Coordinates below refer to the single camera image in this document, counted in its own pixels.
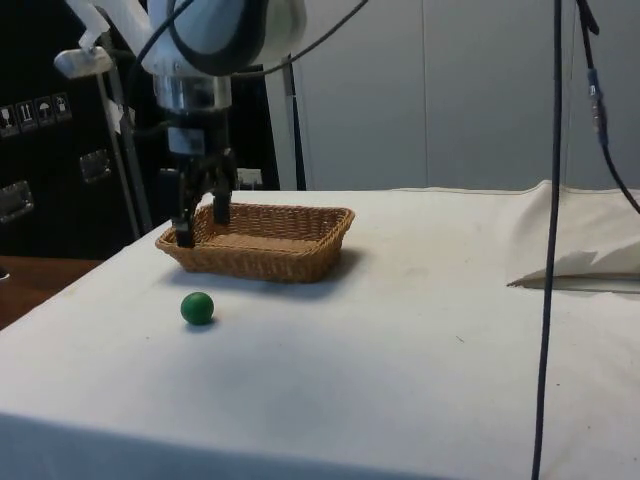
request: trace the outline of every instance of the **black cable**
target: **black cable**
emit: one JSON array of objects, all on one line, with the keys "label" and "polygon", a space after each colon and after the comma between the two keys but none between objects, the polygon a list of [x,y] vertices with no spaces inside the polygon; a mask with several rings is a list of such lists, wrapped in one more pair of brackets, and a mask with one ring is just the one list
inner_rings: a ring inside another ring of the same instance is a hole
[{"label": "black cable", "polygon": [[603,95],[600,89],[600,83],[598,82],[598,71],[595,68],[595,64],[593,61],[593,52],[591,50],[590,38],[590,33],[598,35],[598,33],[600,33],[600,28],[598,27],[598,24],[593,17],[593,13],[589,8],[587,0],[577,0],[577,3],[578,10],[580,12],[582,43],[584,45],[587,68],[589,69],[589,94],[592,101],[591,113],[593,114],[594,128],[596,134],[598,135],[598,141],[600,143],[600,147],[602,148],[602,155],[604,156],[605,163],[607,164],[607,168],[609,169],[609,173],[611,174],[614,182],[616,183],[624,197],[627,199],[629,204],[633,207],[633,209],[638,214],[640,214],[640,205],[638,205],[638,202],[635,198],[633,198],[631,192],[629,192],[629,189],[622,180],[622,177],[620,177],[620,174],[618,173],[618,170],[613,163],[613,159],[611,158],[611,152],[609,151],[606,109],[604,108]]},{"label": "black cable", "polygon": [[153,34],[149,37],[149,40],[147,40],[147,43],[144,44],[144,46],[140,50],[140,53],[138,53],[138,55],[136,56],[136,60],[133,62],[133,65],[131,65],[131,68],[129,69],[129,75],[127,75],[127,82],[125,84],[125,94],[124,94],[124,101],[123,101],[122,107],[124,109],[123,118],[125,119],[125,121],[129,125],[131,131],[133,132],[133,134],[135,136],[138,136],[138,137],[152,136],[152,135],[155,135],[158,132],[163,131],[167,126],[166,123],[161,123],[161,124],[151,128],[151,129],[136,130],[134,128],[134,126],[133,126],[133,122],[131,121],[131,117],[129,115],[129,104],[130,104],[130,99],[131,99],[131,93],[133,91],[133,87],[135,86],[136,77],[138,76],[138,72],[141,70],[142,62],[144,61],[146,56],[149,54],[149,52],[151,51],[151,49],[153,48],[155,43],[162,36],[162,34],[167,30],[167,28],[169,28],[169,26],[180,15],[182,15],[182,13],[187,8],[189,8],[194,1],[195,0],[185,0],[178,8],[176,8],[174,10],[174,12],[171,15],[169,15],[164,20],[164,22],[162,22],[160,24],[160,26],[158,26],[156,31],[153,32]]},{"label": "black cable", "polygon": [[616,182],[616,185],[618,186],[622,194],[625,196],[625,198],[629,201],[629,203],[634,208],[634,210],[640,214],[640,205],[638,205],[638,202],[636,202],[636,199],[633,198],[633,195],[631,195],[631,192],[629,192],[629,189],[624,184],[624,182],[622,181],[622,178],[618,174],[618,170],[613,164],[613,159],[611,158],[611,153],[609,152],[609,147],[607,145],[602,145],[602,154],[604,155],[604,160],[607,163],[609,172],[611,173],[613,180]]},{"label": "black cable", "polygon": [[334,33],[336,33],[338,30],[340,30],[340,28],[342,28],[342,26],[345,23],[347,23],[349,20],[351,20],[360,10],[362,10],[362,8],[364,8],[364,6],[367,3],[369,3],[369,0],[362,0],[358,5],[356,5],[353,8],[353,10],[351,10],[345,17],[343,17],[342,20],[340,20],[338,23],[336,23],[327,33],[322,35],[319,39],[317,39],[315,42],[313,42],[311,45],[309,45],[307,48],[302,50],[297,55],[294,55],[293,57],[291,57],[291,58],[285,60],[284,62],[282,62],[280,65],[277,65],[277,66],[275,66],[273,68],[269,68],[268,70],[263,70],[263,71],[260,71],[260,72],[234,73],[233,75],[231,75],[231,77],[232,78],[264,77],[266,75],[270,75],[270,74],[275,73],[275,72],[277,72],[279,70],[282,70],[283,68],[291,65],[293,62],[295,62],[297,60],[300,60],[307,53],[315,50],[317,47],[319,47],[324,42],[326,42]]},{"label": "black cable", "polygon": [[542,307],[542,339],[540,365],[538,367],[538,395],[536,402],[536,434],[533,451],[531,479],[540,478],[542,459],[542,436],[544,431],[544,399],[547,386],[547,360],[549,358],[549,336],[551,332],[551,300],[553,297],[553,272],[558,236],[558,214],[560,211],[560,158],[562,139],[562,0],[554,0],[553,14],[553,158],[551,172],[551,215],[547,244],[547,269],[544,278],[544,304]]}]

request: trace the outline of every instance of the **wooden floor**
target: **wooden floor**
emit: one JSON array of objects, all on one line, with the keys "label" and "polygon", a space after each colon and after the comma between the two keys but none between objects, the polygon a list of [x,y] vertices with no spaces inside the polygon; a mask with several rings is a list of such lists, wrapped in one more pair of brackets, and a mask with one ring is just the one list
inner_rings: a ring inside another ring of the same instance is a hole
[{"label": "wooden floor", "polygon": [[97,260],[2,257],[0,277],[0,330],[37,307],[95,267]]}]

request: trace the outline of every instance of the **wicker basket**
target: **wicker basket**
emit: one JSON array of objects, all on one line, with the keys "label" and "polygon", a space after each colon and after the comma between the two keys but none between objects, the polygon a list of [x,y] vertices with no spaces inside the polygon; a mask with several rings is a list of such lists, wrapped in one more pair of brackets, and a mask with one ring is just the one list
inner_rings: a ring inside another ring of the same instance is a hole
[{"label": "wicker basket", "polygon": [[213,223],[212,206],[194,219],[194,248],[176,245],[170,228],[156,246],[188,272],[278,282],[316,282],[340,257],[355,214],[346,208],[231,205],[228,226]]}]

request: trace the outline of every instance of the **green ball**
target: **green ball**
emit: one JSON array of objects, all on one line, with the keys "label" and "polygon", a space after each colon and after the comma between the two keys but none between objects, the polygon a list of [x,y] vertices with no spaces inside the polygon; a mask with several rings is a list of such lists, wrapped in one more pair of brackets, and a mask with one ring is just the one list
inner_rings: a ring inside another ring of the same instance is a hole
[{"label": "green ball", "polygon": [[206,293],[191,293],[182,300],[180,314],[192,325],[207,325],[213,322],[213,300]]}]

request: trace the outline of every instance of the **white cloth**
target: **white cloth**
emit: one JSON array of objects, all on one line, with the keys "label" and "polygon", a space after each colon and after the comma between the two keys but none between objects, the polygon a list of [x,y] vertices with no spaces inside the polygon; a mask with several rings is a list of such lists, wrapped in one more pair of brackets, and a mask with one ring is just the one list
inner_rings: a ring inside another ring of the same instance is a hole
[{"label": "white cloth", "polygon": [[[507,282],[540,286],[546,270],[551,184],[542,182],[522,196],[524,201],[504,213],[511,230]],[[563,187],[557,242],[554,275],[572,277],[557,287],[640,293],[640,217],[618,190]]]},{"label": "white cloth", "polygon": [[[337,271],[188,274],[165,227],[126,248],[0,332],[0,479],[527,478],[542,296],[505,287],[498,221],[525,196],[236,199],[352,208]],[[198,290],[213,328],[180,318]],[[554,296],[545,478],[638,478],[635,298]]]}]

